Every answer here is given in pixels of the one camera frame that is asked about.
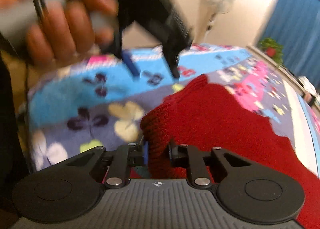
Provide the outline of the person's left hand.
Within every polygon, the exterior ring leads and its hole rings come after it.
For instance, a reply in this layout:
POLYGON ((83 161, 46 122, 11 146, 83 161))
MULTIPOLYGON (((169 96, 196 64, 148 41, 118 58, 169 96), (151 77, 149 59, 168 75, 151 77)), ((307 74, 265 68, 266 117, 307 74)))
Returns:
MULTIPOLYGON (((17 1, 1 0, 1 8, 17 1)), ((116 0, 71 0, 66 7, 59 3, 48 6, 40 23, 32 25, 27 32, 26 44, 33 63, 67 62, 75 53, 86 53, 94 43, 111 41, 113 31, 110 28, 93 30, 89 11, 116 16, 118 4, 116 0)))

